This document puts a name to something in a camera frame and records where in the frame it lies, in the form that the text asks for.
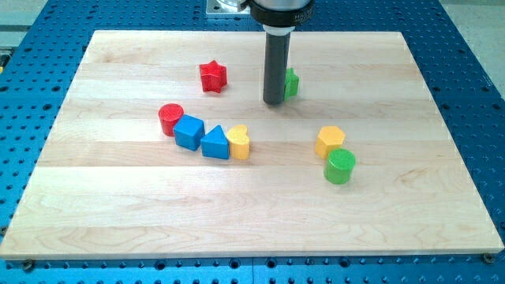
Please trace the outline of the black robot arm flange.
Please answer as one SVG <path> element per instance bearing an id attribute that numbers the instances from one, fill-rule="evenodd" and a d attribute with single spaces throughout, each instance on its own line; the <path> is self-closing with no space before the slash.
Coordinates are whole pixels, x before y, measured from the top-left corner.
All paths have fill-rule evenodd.
<path id="1" fill-rule="evenodd" d="M 249 14 L 255 21 L 285 28 L 308 21 L 312 17 L 314 5 L 314 0 L 239 0 L 237 11 L 249 8 Z"/>

